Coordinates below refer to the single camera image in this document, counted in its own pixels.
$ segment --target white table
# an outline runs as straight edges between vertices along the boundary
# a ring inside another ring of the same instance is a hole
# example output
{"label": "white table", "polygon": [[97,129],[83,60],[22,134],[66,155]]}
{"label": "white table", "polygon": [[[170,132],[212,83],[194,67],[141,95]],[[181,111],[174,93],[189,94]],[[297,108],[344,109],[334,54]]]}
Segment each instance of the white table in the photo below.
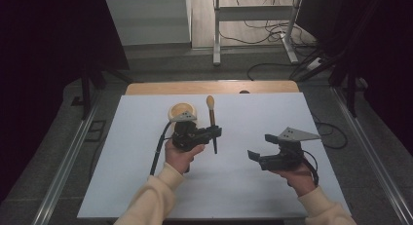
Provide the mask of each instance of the white table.
{"label": "white table", "polygon": [[[318,133],[301,93],[212,94],[218,154],[212,145],[196,157],[185,182],[176,191],[177,204],[169,218],[284,219],[306,216],[294,190],[278,175],[262,171],[247,150],[277,154],[265,133],[280,134],[286,127]],[[168,111],[178,102],[197,108],[198,127],[209,126],[205,94],[124,95],[114,117],[79,218],[114,218],[128,207],[145,183]],[[303,141],[304,150],[319,163],[319,184],[333,201],[349,211],[320,140]],[[165,160],[164,150],[156,173]]]}

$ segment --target beige sweater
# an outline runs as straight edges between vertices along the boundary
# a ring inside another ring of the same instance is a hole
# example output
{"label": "beige sweater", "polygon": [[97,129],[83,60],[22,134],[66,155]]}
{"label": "beige sweater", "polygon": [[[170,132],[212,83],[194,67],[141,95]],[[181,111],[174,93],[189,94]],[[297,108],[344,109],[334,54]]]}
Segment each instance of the beige sweater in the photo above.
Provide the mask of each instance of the beige sweater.
{"label": "beige sweater", "polygon": [[[149,176],[148,181],[137,191],[127,211],[115,225],[160,225],[175,204],[174,191],[184,177],[169,164],[158,176]],[[308,211],[307,225],[356,224],[338,203],[327,199],[318,187],[313,192],[298,198]]]}

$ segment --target desk leg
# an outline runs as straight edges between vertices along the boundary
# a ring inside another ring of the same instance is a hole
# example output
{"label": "desk leg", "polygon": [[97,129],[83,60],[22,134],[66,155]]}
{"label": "desk leg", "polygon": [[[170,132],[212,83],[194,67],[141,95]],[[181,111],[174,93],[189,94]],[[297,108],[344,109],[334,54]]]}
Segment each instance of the desk leg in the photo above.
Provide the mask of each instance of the desk leg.
{"label": "desk leg", "polygon": [[221,64],[221,38],[219,36],[219,0],[215,0],[215,35],[213,37],[213,65]]}
{"label": "desk leg", "polygon": [[292,64],[298,63],[298,58],[295,55],[294,49],[291,46],[289,38],[291,37],[291,32],[294,27],[295,20],[297,19],[298,10],[300,9],[301,0],[294,0],[293,7],[291,10],[291,17],[289,19],[288,28],[285,34],[281,34],[282,43],[285,47],[286,53],[288,54],[289,60]]}

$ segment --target power strip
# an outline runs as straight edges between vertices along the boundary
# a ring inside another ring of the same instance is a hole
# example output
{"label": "power strip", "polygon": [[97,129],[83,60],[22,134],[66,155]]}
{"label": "power strip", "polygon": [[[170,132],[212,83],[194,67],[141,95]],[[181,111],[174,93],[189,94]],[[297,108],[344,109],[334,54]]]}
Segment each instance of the power strip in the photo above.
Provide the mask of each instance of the power strip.
{"label": "power strip", "polygon": [[323,60],[320,57],[317,57],[316,59],[314,59],[314,61],[307,65],[307,70],[311,71],[317,68],[322,62]]}

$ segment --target round container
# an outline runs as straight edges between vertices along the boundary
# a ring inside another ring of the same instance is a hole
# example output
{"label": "round container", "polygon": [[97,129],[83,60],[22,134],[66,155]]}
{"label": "round container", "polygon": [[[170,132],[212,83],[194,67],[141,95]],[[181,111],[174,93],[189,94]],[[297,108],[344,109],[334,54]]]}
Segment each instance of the round container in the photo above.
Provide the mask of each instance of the round container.
{"label": "round container", "polygon": [[180,102],[180,103],[174,104],[174,106],[172,106],[169,109],[168,118],[171,120],[173,117],[176,117],[185,111],[189,111],[191,112],[192,115],[197,117],[197,110],[192,104],[187,103],[187,102]]}

